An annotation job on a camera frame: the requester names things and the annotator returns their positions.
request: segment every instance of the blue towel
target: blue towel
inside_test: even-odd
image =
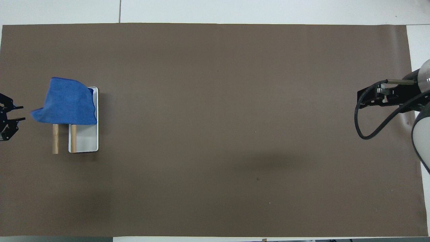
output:
[[[33,110],[38,122],[51,124],[96,124],[93,90],[66,78],[51,78],[43,108]]]

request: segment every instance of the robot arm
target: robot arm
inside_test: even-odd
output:
[[[25,120],[25,118],[8,119],[7,113],[15,110],[22,109],[23,106],[15,106],[13,100],[0,93],[0,141],[7,141],[18,131],[18,122]]]
[[[397,84],[386,88],[385,84]],[[399,107],[370,135],[363,135],[358,125],[359,109],[379,105]],[[430,59],[420,69],[407,74],[402,80],[379,81],[357,92],[354,122],[358,135],[364,140],[376,136],[399,113],[419,111],[412,128],[412,144],[424,167],[430,173]]]

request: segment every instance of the wooden dowel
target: wooden dowel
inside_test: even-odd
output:
[[[70,150],[71,153],[76,153],[76,124],[71,125],[70,135]]]
[[[58,154],[58,124],[52,125],[52,153]]]

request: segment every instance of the brown paper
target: brown paper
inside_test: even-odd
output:
[[[0,235],[427,236],[411,114],[372,140],[356,92],[411,71],[405,26],[3,27]],[[53,76],[100,89],[100,149],[51,154]],[[368,134],[394,109],[360,110]]]

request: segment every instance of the white surface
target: white surface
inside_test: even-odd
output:
[[[315,239],[369,239],[386,237],[158,237],[158,236],[125,236],[114,237],[113,242],[249,242],[249,241],[313,241]]]
[[[406,29],[411,53],[411,66],[414,71],[430,59],[430,25],[409,25]]]
[[[95,118],[97,124],[94,125],[76,125],[76,153],[94,152],[98,150],[98,88],[88,87],[93,89],[92,101],[95,106]],[[71,153],[71,127],[69,124],[69,152]]]
[[[429,0],[122,0],[121,5],[121,22],[430,24]],[[120,16],[119,6],[120,0],[0,0],[0,29],[1,25],[16,24],[115,23]],[[430,59],[430,25],[407,26],[407,30],[412,69],[415,70]],[[426,208],[430,211],[430,175],[424,168],[422,171]],[[115,237],[114,241],[221,242],[261,239]]]
[[[414,145],[427,167],[430,167],[430,117],[423,118],[415,125],[413,130]]]
[[[430,59],[430,25],[407,26],[406,30],[408,32],[409,52],[411,53],[411,67],[414,71]],[[427,210],[427,230],[430,233],[430,174],[422,164],[421,176],[423,178],[424,202]]]
[[[0,0],[2,25],[117,23],[119,0]]]
[[[123,22],[430,24],[429,0],[122,0]]]

